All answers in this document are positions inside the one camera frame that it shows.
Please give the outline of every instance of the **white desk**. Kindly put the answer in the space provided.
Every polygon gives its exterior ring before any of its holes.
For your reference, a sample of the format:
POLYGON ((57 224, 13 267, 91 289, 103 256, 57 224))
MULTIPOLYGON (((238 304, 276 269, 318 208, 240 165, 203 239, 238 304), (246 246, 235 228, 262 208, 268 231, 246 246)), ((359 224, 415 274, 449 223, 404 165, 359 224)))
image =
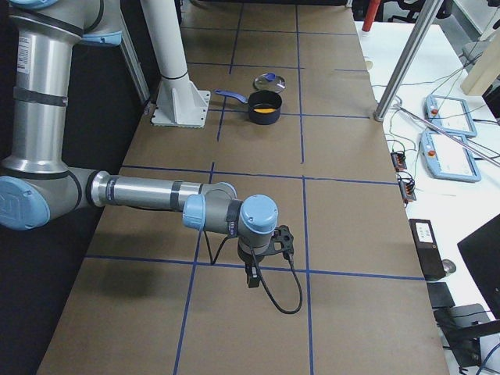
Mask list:
MULTIPOLYGON (((370 69, 370 79, 373 86, 386 85, 401 55, 402 49, 411 33, 413 25, 401 23, 375 23, 369 33, 361 31, 362 23, 356 23, 363 54, 373 62, 370 69)), ((404 84, 428 82, 448 76, 462 63, 448 43, 441 28, 433 25, 423 41, 404 84)), ((464 98, 470 109, 484 104, 482 97, 467 97, 463 94, 460 84, 466 77, 466 71, 453 76, 446 84, 436 91, 436 95, 464 98)), ((444 80, 433 84, 418 84, 402 86, 398 96, 402 106, 418 116, 423 117, 423 100, 444 80)), ((384 87, 374 87, 373 92, 380 100, 384 87)), ((384 120, 385 133, 389 133, 390 111, 384 120)), ((472 112, 474 119, 494 120, 487 106, 472 112)), ((473 140, 494 150, 500 149, 500 127, 488 123, 476 123, 478 136, 473 140)), ((399 112, 392 120, 392 132, 410 138, 417 144, 424 126, 411 121, 405 114, 399 112)), ((396 137, 407 149, 413 148, 410 141, 396 137)), ((489 310, 482 295, 477 289, 462 257, 457 243, 477 228, 500 213, 500 168, 489 162, 477 162, 482 180, 470 184, 447 180, 437 180, 430 176, 423 164, 422 155, 416 157, 416 152, 406 153, 409 172, 416 180, 416 202, 408 204, 406 213, 409 219, 428 219, 432 222, 434 233, 443 259, 452 260, 457 271, 443 279, 448 284, 457 306, 480 303, 489 310)), ((451 374, 458 374, 458 368, 453 354, 446 351, 446 357, 451 374)))

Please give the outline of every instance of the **black backdrop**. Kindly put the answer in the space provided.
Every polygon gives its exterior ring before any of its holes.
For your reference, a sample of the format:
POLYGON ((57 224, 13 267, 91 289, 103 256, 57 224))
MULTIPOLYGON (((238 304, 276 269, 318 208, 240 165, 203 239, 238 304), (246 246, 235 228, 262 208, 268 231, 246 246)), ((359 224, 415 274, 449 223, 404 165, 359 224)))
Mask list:
MULTIPOLYGON (((0 159, 10 153, 17 31, 0 1, 0 159)), ((150 88, 159 79, 139 1, 123 15, 150 88)), ((76 46, 62 159, 116 173, 142 113, 120 48, 76 46)), ((33 375, 45 354, 94 233, 99 209, 73 212, 29 232, 0 227, 0 374, 33 375)))

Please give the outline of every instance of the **office chair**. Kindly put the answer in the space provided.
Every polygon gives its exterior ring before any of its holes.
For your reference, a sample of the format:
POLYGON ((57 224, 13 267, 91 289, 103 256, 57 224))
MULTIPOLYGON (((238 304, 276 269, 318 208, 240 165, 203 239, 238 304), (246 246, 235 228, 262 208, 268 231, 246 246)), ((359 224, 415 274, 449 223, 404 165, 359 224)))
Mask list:
MULTIPOLYGON (((416 22, 416 14, 420 13, 422 10, 425 0, 417 0, 416 2, 407 2, 407 0, 397 0, 399 8, 402 10, 408 10, 408 15, 403 16, 392 16, 387 21, 394 22, 394 20, 401 20, 408 23, 416 22)), ((441 5, 441 8, 437 12, 436 17, 440 20, 450 17, 452 14, 453 0, 445 0, 441 5)))

